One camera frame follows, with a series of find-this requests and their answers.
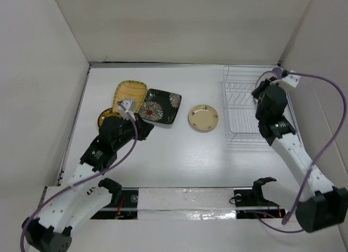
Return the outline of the white plate with red pattern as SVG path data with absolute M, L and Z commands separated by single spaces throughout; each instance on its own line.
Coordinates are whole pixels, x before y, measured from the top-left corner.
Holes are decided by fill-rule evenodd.
M 256 105 L 262 93 L 270 85 L 270 83 L 277 79 L 276 73 L 274 71 L 266 71 L 258 78 L 255 88 L 251 95 L 253 97 L 253 102 Z

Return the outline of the black square floral plate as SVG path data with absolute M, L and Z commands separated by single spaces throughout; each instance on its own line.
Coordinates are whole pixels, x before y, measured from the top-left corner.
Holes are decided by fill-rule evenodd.
M 148 89 L 145 100 L 139 109 L 139 116 L 142 119 L 161 124 L 172 124 L 177 116 L 181 100 L 180 94 Z

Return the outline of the yellow brown rimmed round plate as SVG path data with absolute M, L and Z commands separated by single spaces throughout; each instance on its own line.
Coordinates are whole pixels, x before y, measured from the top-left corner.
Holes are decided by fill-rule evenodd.
M 104 120 L 108 117 L 121 117 L 118 112 L 114 112 L 113 108 L 108 108 L 104 110 L 98 117 L 97 125 L 100 128 L 104 122 Z

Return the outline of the yellow bamboo pattern tray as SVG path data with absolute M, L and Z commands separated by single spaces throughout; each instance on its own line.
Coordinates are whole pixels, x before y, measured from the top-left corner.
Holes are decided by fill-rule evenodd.
M 118 102 L 126 98 L 131 98 L 136 101 L 133 112 L 139 112 L 145 97 L 147 95 L 147 85 L 140 81 L 125 80 L 118 84 L 114 93 L 113 113 L 117 113 Z

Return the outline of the cream plate with red flowers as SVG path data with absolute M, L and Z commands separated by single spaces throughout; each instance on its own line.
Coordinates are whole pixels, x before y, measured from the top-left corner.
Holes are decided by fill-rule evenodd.
M 200 104 L 191 108 L 188 121 L 198 131 L 211 131 L 219 122 L 219 114 L 212 106 Z

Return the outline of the purple round plate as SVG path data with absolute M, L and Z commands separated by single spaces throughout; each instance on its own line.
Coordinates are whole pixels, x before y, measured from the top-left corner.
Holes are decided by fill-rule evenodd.
M 277 79 L 282 79 L 283 69 L 281 67 L 274 67 L 271 71 L 275 74 Z

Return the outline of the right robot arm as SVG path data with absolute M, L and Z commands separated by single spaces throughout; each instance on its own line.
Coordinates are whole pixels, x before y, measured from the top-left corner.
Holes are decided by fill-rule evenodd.
M 319 157 L 333 142 L 323 147 L 314 159 L 307 154 L 298 134 L 284 115 L 288 104 L 287 92 L 299 84 L 301 73 L 284 71 L 280 78 L 262 81 L 252 92 L 257 100 L 256 119 L 259 132 L 268 145 L 282 158 L 300 186 L 294 193 L 276 179 L 268 177 L 251 191 L 254 203 L 272 201 L 287 210 L 282 219 L 286 225 L 295 216 L 302 230 L 316 232 L 345 221 L 347 189 L 338 188 L 317 167 Z

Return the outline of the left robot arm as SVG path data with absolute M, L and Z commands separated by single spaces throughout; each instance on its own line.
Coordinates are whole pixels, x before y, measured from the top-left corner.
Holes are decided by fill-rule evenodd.
M 117 157 L 123 146 L 145 140 L 153 128 L 138 114 L 129 120 L 107 117 L 67 186 L 22 223 L 20 250 L 28 243 L 38 251 L 67 251 L 79 227 L 106 205 L 118 205 L 122 186 L 105 174 L 125 160 Z

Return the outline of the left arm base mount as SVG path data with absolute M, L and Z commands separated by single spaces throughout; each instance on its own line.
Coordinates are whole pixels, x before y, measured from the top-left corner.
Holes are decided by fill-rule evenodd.
M 112 197 L 108 205 L 100 209 L 91 219 L 137 219 L 138 217 L 138 188 L 123 188 L 118 182 L 109 178 L 103 179 L 99 187 L 106 187 Z

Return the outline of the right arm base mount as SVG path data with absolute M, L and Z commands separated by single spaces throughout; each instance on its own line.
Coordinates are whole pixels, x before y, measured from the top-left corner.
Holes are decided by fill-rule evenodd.
M 272 177 L 259 178 L 253 182 L 252 188 L 234 190 L 234 196 L 229 199 L 229 203 L 235 207 L 266 207 L 266 213 L 270 213 L 275 218 L 283 218 L 285 209 L 278 204 L 266 200 L 262 193 L 262 186 L 269 182 L 275 182 Z

